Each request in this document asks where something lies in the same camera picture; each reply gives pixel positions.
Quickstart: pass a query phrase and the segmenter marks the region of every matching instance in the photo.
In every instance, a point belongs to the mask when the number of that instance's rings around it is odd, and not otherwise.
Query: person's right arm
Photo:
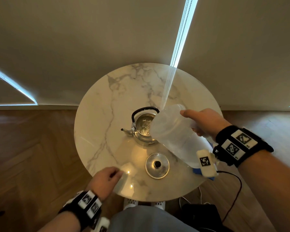
[[[231,124],[212,109],[183,110],[181,115],[196,121],[194,131],[202,136],[217,134]],[[278,232],[290,231],[290,168],[270,152],[259,151],[247,158],[238,170]]]

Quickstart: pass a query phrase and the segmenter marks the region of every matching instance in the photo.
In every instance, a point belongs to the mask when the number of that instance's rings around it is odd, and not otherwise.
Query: black cable
[[[231,175],[233,175],[233,176],[236,176],[235,174],[233,174],[233,173],[229,173],[229,172],[226,172],[226,171],[217,171],[217,172],[218,172],[218,173],[228,173],[228,174],[231,174]],[[237,200],[237,198],[238,198],[238,195],[240,194],[240,192],[241,192],[241,190],[242,190],[242,181],[240,180],[240,178],[239,178],[238,176],[236,176],[236,177],[237,177],[238,180],[240,181],[241,186],[240,186],[240,189],[239,189],[239,191],[238,191],[238,193],[237,193],[237,195],[236,195],[236,197],[235,197],[235,200],[233,201],[233,203],[232,203],[230,209],[228,210],[227,214],[226,214],[226,215],[224,216],[224,218],[222,219],[222,223],[223,223],[224,220],[227,218],[229,212],[230,212],[231,209],[233,208],[233,206],[234,206],[234,204],[235,204],[235,202],[236,202],[236,200]]]

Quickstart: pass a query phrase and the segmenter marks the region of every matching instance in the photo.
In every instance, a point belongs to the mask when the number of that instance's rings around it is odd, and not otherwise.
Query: kettle handle
[[[140,111],[144,111],[144,110],[155,110],[157,113],[159,113],[159,109],[156,107],[142,107],[140,109],[137,109],[134,113],[132,113],[132,123],[135,123],[134,117],[137,113],[139,113]]]

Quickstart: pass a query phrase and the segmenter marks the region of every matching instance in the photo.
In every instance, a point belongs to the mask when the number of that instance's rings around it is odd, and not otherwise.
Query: black wristband
[[[235,125],[221,130],[216,136],[216,146],[213,153],[229,166],[238,167],[244,160],[260,150],[273,152],[274,149],[259,136],[245,128]]]
[[[101,214],[101,202],[92,191],[81,191],[70,199],[58,212],[72,212],[81,225],[81,231],[87,226],[93,227]]]

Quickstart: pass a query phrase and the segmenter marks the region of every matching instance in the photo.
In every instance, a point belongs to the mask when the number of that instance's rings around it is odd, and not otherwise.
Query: metal kettle
[[[133,136],[138,144],[142,146],[150,146],[158,143],[158,141],[153,139],[149,134],[150,123],[156,115],[154,113],[146,112],[135,116],[137,113],[145,110],[155,110],[157,113],[159,113],[159,109],[156,107],[143,107],[137,109],[132,113],[131,130],[121,129],[121,131],[124,131],[128,136]]]

